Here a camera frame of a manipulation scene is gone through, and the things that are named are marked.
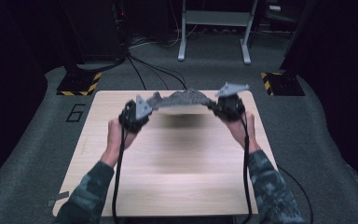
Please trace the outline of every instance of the white metal frame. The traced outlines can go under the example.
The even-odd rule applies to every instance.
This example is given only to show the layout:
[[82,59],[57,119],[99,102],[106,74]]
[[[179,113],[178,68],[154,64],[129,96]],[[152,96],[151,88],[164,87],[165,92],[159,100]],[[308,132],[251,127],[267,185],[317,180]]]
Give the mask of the white metal frame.
[[243,39],[240,40],[243,62],[251,63],[251,57],[247,47],[249,34],[252,28],[255,16],[255,7],[257,1],[254,0],[250,12],[222,12],[222,11],[195,11],[186,10],[186,0],[183,0],[182,7],[182,40],[179,48],[178,60],[183,61],[186,53],[186,25],[187,24],[203,24],[203,25],[227,25],[246,27]]

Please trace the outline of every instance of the wooden tabletop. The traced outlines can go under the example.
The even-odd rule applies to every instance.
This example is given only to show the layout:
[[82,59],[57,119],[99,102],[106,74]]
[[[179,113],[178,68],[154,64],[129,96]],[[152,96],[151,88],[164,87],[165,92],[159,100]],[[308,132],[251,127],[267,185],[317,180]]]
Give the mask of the wooden tabletop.
[[[202,91],[216,100],[217,91]],[[72,193],[106,148],[108,120],[117,118],[136,94],[154,91],[99,91],[79,137],[60,192]],[[160,91],[162,97],[173,91]],[[255,114],[259,145],[275,165],[269,141],[249,91],[240,92],[246,110]],[[124,153],[117,215],[120,217],[212,216],[247,214],[243,186],[243,149],[227,127],[206,106],[161,108]],[[103,216],[112,216],[112,179]],[[252,210],[257,213],[249,180]],[[57,216],[68,200],[58,200]]]

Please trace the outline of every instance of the black cord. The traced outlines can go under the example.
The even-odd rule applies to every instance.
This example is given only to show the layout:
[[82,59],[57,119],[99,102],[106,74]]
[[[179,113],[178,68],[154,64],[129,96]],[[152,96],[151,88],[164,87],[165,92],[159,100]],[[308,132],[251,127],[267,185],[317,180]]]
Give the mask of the black cord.
[[176,73],[177,75],[179,75],[179,76],[182,78],[183,82],[186,84],[186,79],[185,79],[185,77],[184,77],[182,74],[180,74],[180,73],[178,73],[178,72],[176,72],[176,71],[170,70],[170,69],[168,69],[168,68],[160,67],[160,66],[157,66],[157,65],[154,65],[154,64],[150,64],[150,65],[153,66],[153,67],[159,68],[159,69],[165,69],[166,71],[170,71],[170,72]]
[[132,64],[132,67],[135,69],[136,73],[138,74],[139,79],[141,79],[142,85],[144,86],[144,89],[146,90],[144,80],[142,79],[141,74],[139,74],[138,69],[136,69],[135,65],[133,64],[133,62],[131,60],[131,56],[127,56],[127,58],[129,59],[130,63]]
[[310,203],[310,197],[308,196],[307,192],[304,190],[304,188],[301,186],[301,184],[295,179],[294,176],[292,176],[289,172],[287,172],[285,169],[283,169],[280,165],[278,165],[278,168],[282,171],[284,171],[292,180],[296,182],[296,184],[300,187],[301,191],[304,193],[305,198],[307,199],[308,207],[310,208],[310,224],[313,223],[313,208],[312,204]]
[[138,38],[136,40],[132,40],[131,44],[130,44],[130,47],[134,47],[134,46],[137,46],[137,45],[147,43],[148,39],[149,39],[148,37],[144,36],[144,37],[140,37],[140,38]]
[[117,63],[111,64],[111,65],[107,65],[104,67],[99,67],[99,68],[92,68],[92,69],[83,69],[86,72],[92,72],[92,73],[100,73],[109,69],[112,69],[120,64],[122,64],[125,60],[124,59],[117,59]]
[[152,71],[152,72],[162,81],[162,83],[164,83],[165,88],[168,90],[168,85],[167,85],[167,83],[162,79],[162,77],[161,77],[155,70],[153,70],[152,68],[148,67],[147,65],[145,65],[145,64],[143,64],[143,63],[139,63],[139,64],[143,65],[144,67],[146,67],[146,68],[148,68],[150,71]]
[[245,150],[243,156],[243,185],[245,186],[245,196],[246,202],[248,204],[249,215],[248,217],[242,222],[242,224],[248,223],[248,221],[252,218],[252,205],[251,205],[251,198],[249,195],[249,186],[248,186],[248,163],[249,163],[249,134],[248,134],[248,120],[246,119],[246,124],[243,122],[241,117],[241,123],[243,128],[245,129]]
[[115,221],[115,224],[118,224],[116,203],[117,203],[118,185],[120,182],[121,162],[123,161],[125,143],[126,143],[127,136],[129,134],[129,131],[127,131],[126,135],[124,136],[124,131],[125,131],[124,119],[125,119],[125,110],[123,110],[123,116],[121,119],[121,143],[120,143],[120,151],[118,153],[118,159],[117,159],[115,190],[113,191],[113,200],[112,200],[112,214],[113,214],[113,220]]
[[159,67],[156,66],[156,65],[153,65],[153,64],[150,64],[150,63],[146,63],[146,62],[144,62],[144,61],[142,61],[142,60],[140,60],[140,59],[138,59],[138,58],[136,58],[136,57],[134,57],[134,56],[132,56],[132,55],[130,55],[129,57],[132,58],[132,59],[133,59],[134,61],[136,61],[137,63],[142,63],[144,66],[148,66],[148,67],[150,67],[150,68],[152,68],[152,69],[156,69],[157,71],[162,72],[162,73],[164,73],[164,74],[166,74],[166,75],[168,75],[168,76],[174,77],[175,79],[177,79],[177,80],[182,84],[182,86],[184,87],[184,89],[187,90],[187,86],[186,86],[185,82],[182,81],[179,77],[175,76],[174,74],[171,74],[171,73],[169,73],[169,72],[166,72],[166,71],[164,71],[163,69],[159,68]]

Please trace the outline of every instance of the camouflage sleeve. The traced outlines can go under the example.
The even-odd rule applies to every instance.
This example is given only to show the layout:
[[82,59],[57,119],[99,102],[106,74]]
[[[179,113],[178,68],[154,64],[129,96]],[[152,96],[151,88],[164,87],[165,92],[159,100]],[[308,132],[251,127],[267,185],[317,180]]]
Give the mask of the camouflage sleeve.
[[56,223],[99,223],[114,170],[98,161],[61,208]]
[[263,150],[249,154],[249,174],[260,223],[305,223],[293,192]]

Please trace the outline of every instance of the hand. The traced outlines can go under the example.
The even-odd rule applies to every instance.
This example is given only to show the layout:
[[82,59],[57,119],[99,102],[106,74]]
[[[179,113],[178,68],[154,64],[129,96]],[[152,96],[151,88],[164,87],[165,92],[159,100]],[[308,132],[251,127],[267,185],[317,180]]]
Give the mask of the hand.
[[[242,119],[243,122],[247,124],[248,127],[247,130],[249,134],[249,153],[260,150],[260,146],[257,144],[257,141],[255,140],[255,116],[251,112],[246,111],[245,113],[242,114]],[[240,143],[242,148],[245,148],[246,132],[241,120],[239,119],[237,121],[232,121],[232,122],[226,120],[222,120],[222,121],[227,125],[234,139],[238,143]]]
[[[124,130],[124,136],[126,136],[127,133],[127,130]],[[132,144],[135,137],[135,133],[128,133],[124,148],[128,148]],[[118,119],[109,120],[106,151],[101,156],[101,161],[112,168],[115,167],[118,160],[118,154],[120,152],[120,145],[121,125],[118,122]]]

